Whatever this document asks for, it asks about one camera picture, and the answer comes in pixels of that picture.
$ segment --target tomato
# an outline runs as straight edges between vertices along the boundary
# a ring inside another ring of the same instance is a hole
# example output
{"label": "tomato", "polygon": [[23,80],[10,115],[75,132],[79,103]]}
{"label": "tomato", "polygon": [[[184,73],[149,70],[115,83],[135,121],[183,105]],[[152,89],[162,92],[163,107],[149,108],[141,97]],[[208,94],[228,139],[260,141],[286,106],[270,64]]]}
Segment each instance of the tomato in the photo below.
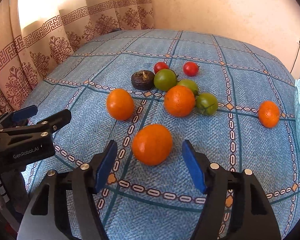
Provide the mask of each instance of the tomato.
{"label": "tomato", "polygon": [[198,95],[199,88],[198,88],[198,85],[193,80],[182,79],[178,82],[178,85],[185,86],[185,87],[189,88],[195,96]]}
{"label": "tomato", "polygon": [[177,76],[171,69],[160,70],[153,79],[157,89],[167,92],[170,88],[177,85]]}
{"label": "tomato", "polygon": [[218,99],[210,93],[200,94],[195,101],[200,114],[214,115],[218,109]]}
{"label": "tomato", "polygon": [[154,73],[156,74],[159,70],[162,70],[164,68],[169,68],[169,66],[164,62],[158,62],[154,65]]}
{"label": "tomato", "polygon": [[199,67],[196,63],[188,61],[183,65],[183,72],[190,77],[197,75]]}

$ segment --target tangerine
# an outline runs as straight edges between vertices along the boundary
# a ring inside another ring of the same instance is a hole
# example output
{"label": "tangerine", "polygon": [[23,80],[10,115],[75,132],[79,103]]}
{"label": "tangerine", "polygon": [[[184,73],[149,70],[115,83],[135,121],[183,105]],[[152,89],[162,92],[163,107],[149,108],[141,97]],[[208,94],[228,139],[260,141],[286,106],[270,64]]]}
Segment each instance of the tangerine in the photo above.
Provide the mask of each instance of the tangerine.
{"label": "tangerine", "polygon": [[262,125],[267,128],[273,128],[279,122],[279,108],[272,101],[264,101],[259,107],[258,117]]}
{"label": "tangerine", "polygon": [[172,136],[161,124],[150,124],[141,129],[132,141],[135,158],[146,165],[158,165],[168,156],[172,148]]}
{"label": "tangerine", "polygon": [[185,86],[171,88],[164,98],[164,108],[175,117],[184,117],[191,113],[195,105],[192,91]]}
{"label": "tangerine", "polygon": [[131,95],[124,89],[117,88],[107,97],[108,113],[118,121],[129,119],[134,111],[134,102]]}

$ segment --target red cherry tomato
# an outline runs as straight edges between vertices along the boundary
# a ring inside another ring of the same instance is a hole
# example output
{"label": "red cherry tomato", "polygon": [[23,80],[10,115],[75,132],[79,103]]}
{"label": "red cherry tomato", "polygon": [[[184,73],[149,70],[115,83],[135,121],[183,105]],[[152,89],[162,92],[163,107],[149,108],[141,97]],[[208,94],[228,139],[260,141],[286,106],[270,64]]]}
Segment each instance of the red cherry tomato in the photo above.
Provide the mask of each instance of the red cherry tomato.
{"label": "red cherry tomato", "polygon": [[199,67],[196,63],[188,61],[183,65],[183,72],[190,77],[197,75]]}
{"label": "red cherry tomato", "polygon": [[169,68],[169,66],[164,62],[158,62],[154,65],[154,73],[156,74],[159,70],[162,70],[164,68]]}

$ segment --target blue tablecloth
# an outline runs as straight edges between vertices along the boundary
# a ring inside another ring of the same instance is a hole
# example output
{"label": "blue tablecloth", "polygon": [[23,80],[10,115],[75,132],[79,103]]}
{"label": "blue tablecloth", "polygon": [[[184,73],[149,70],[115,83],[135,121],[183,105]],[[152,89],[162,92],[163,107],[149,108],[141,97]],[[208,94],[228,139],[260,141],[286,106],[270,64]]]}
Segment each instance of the blue tablecloth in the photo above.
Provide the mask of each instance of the blue tablecloth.
{"label": "blue tablecloth", "polygon": [[[166,62],[186,78],[182,66],[196,62],[200,71],[192,79],[200,92],[219,101],[214,116],[195,110],[185,118],[168,115],[162,91],[136,91],[131,75],[153,70]],[[106,111],[106,97],[114,88],[131,93],[135,113],[125,122]],[[118,156],[108,184],[95,196],[101,220],[111,240],[189,239],[205,196],[191,180],[181,156],[181,143],[189,139],[198,152],[226,169],[254,171],[285,236],[300,218],[300,152],[293,107],[294,79],[271,54],[250,44],[211,34],[187,31],[118,31],[94,39],[58,66],[29,95],[24,106],[36,104],[37,121],[65,108],[72,121],[54,135],[56,155],[31,164],[23,173],[33,191],[47,170],[69,171],[107,142],[118,143]],[[282,116],[267,129],[257,118],[261,102],[271,100]],[[173,136],[173,150],[155,167],[138,162],[131,141],[150,123],[165,125]],[[220,236],[226,234],[232,194],[228,193]],[[72,230],[80,237],[71,192],[68,208]]]}

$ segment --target curtain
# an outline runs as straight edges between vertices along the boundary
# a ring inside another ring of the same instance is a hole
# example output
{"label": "curtain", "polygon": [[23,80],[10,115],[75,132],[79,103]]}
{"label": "curtain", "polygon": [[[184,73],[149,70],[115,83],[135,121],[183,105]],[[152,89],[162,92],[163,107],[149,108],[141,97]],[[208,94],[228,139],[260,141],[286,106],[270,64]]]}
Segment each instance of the curtain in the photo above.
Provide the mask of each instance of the curtain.
{"label": "curtain", "polygon": [[2,0],[0,114],[20,109],[60,63],[116,28],[154,28],[152,1]]}

